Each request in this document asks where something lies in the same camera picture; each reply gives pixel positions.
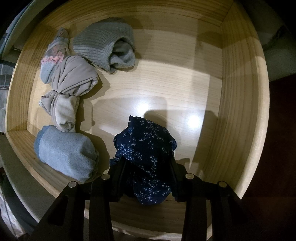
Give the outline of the pale blue garment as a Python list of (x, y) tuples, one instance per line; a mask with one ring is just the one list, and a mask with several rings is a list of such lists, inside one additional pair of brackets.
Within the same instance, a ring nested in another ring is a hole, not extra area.
[(99, 153), (90, 138), (81, 133), (43, 126), (36, 136), (34, 151), (41, 162), (82, 183), (97, 174)]

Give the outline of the navy speckled underwear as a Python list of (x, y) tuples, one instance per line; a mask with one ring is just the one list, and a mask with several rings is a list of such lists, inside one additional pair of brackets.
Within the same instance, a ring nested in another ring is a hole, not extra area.
[(120, 167), (128, 177), (128, 191), (140, 204), (162, 203), (171, 193), (171, 174), (177, 165), (177, 142), (167, 128), (130, 116), (127, 127), (113, 139), (116, 153), (110, 168)]

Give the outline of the taupe knotted garment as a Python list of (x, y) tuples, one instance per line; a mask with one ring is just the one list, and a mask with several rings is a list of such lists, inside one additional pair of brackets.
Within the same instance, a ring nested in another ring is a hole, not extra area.
[(52, 90), (41, 96), (39, 106), (62, 132), (75, 132), (80, 96), (99, 81), (95, 68), (80, 56), (68, 56), (57, 65), (50, 78)]

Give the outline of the pink floral grey sock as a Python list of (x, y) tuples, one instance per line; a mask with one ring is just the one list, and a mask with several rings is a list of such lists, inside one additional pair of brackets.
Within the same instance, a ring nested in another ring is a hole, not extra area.
[(44, 84), (51, 82), (56, 66), (69, 55), (68, 31), (65, 28), (60, 28), (41, 59), (40, 79)]

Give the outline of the grey ribbed knit garment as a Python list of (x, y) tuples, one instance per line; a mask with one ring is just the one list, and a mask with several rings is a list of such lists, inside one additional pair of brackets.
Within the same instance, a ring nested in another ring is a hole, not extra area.
[(73, 49), (109, 73), (135, 65), (133, 29), (121, 18), (92, 23), (74, 38)]

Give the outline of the light wooden drawer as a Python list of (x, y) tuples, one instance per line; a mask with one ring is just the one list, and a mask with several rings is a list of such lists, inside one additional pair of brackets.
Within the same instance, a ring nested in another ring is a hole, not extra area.
[(100, 82), (83, 97), (77, 128), (107, 162), (113, 137), (128, 118), (166, 126), (176, 159), (201, 179), (226, 181), (242, 197), (254, 176), (266, 137), (269, 84), (256, 30), (234, 1), (68, 1), (43, 14), (16, 60), (6, 131), (9, 180), (39, 221), (69, 178), (38, 160), (34, 140), (51, 123), (39, 106), (50, 90), (40, 61), (57, 30), (73, 39), (88, 25), (119, 17), (134, 32), (136, 64), (130, 71), (99, 70)]

